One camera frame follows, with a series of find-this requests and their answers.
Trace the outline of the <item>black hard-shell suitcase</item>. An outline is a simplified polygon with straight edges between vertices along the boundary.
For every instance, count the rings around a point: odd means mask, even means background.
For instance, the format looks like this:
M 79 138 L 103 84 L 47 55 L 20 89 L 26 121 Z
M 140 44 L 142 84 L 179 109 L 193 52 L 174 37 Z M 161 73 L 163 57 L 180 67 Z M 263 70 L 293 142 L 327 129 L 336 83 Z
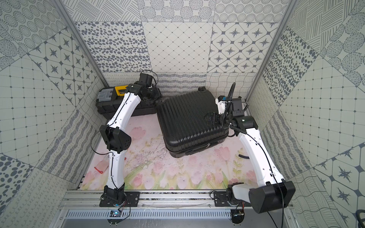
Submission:
M 157 106 L 164 143 L 172 157 L 196 154 L 224 142 L 229 130 L 208 125 L 204 116 L 209 112 L 217 113 L 218 107 L 204 86 L 170 97 Z

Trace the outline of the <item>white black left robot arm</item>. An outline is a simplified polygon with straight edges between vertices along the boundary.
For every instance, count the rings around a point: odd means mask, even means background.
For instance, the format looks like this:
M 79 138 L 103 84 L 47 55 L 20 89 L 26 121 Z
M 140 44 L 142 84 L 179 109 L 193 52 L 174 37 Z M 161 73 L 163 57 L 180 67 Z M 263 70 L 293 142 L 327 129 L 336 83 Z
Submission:
M 100 133 L 109 155 L 109 177 L 101 195 L 100 207 L 122 207 L 127 204 L 125 194 L 125 154 L 132 138 L 125 130 L 133 112 L 141 101 L 154 102 L 162 97 L 156 87 L 130 84 L 112 119 L 100 127 Z

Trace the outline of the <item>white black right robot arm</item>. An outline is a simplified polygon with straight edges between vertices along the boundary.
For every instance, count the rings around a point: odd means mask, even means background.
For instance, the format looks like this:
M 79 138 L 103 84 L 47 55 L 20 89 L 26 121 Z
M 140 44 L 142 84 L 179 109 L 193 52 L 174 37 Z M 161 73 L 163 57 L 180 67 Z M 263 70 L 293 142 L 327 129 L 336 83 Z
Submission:
M 224 117 L 214 112 L 204 117 L 208 125 L 223 126 L 234 131 L 243 144 L 256 175 L 257 188 L 244 183 L 230 184 L 227 188 L 228 202 L 231 205 L 248 202 L 257 213 L 286 208 L 296 188 L 292 181 L 286 181 L 270 158 L 261 139 L 258 125 L 252 116 Z

